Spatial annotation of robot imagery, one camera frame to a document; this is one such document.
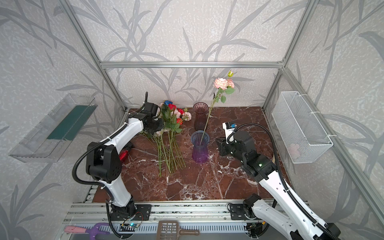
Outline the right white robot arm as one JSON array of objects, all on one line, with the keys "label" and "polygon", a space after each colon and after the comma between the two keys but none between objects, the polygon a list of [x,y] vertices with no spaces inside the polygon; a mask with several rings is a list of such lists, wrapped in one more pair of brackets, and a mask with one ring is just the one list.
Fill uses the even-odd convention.
[{"label": "right white robot arm", "polygon": [[245,125],[223,123],[225,137],[217,138],[220,156],[232,156],[242,163],[242,169],[258,182],[284,210],[269,206],[253,194],[243,201],[246,217],[260,219],[288,240],[337,240],[341,234],[334,223],[326,223],[309,208],[285,180],[278,160],[259,154],[254,139],[242,131]]}]

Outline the purple glass vase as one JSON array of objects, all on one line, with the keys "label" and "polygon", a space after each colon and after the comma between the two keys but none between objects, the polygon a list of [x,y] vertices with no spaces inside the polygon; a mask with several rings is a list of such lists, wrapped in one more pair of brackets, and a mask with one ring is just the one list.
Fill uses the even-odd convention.
[{"label": "purple glass vase", "polygon": [[197,164],[204,164],[209,160],[209,135],[204,131],[196,131],[191,136],[193,144],[192,158]]}]

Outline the white pink-edged rose stem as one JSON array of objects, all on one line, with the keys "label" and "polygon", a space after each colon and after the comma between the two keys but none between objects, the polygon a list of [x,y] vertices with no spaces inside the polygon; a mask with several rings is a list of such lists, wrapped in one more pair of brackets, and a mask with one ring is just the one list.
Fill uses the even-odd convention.
[{"label": "white pink-edged rose stem", "polygon": [[203,142],[204,134],[206,133],[208,122],[211,117],[211,112],[214,108],[215,103],[222,102],[225,103],[227,100],[227,95],[231,95],[235,91],[235,84],[232,80],[232,77],[234,76],[234,73],[232,71],[228,72],[228,77],[225,78],[217,78],[214,80],[214,96],[213,100],[211,102],[211,105],[209,107],[208,111],[208,117],[205,124],[205,128],[203,130],[203,136],[200,140],[200,144]]}]

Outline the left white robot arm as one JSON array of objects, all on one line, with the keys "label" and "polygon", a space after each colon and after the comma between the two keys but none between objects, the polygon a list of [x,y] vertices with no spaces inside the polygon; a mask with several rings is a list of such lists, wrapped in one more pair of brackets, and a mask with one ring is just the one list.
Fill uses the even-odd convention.
[{"label": "left white robot arm", "polygon": [[103,187],[110,197],[107,204],[111,204],[113,212],[124,219],[133,217],[137,208],[122,180],[120,153],[133,147],[131,139],[137,134],[154,134],[164,128],[158,109],[158,105],[148,102],[146,93],[143,105],[129,113],[123,125],[113,134],[100,142],[90,143],[72,170],[75,182]]}]

